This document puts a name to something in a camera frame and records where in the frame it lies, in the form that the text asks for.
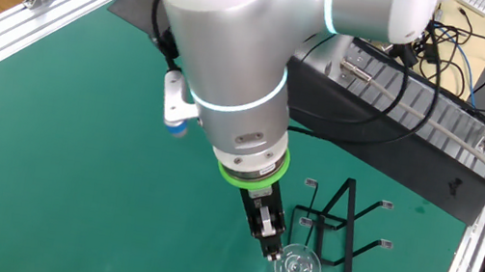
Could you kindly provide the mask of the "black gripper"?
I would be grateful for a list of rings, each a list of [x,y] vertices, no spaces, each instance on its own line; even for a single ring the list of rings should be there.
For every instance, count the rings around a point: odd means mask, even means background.
[[[285,232],[280,185],[275,183],[257,190],[241,189],[240,194],[251,234],[259,236],[263,256],[269,261],[280,259]]]

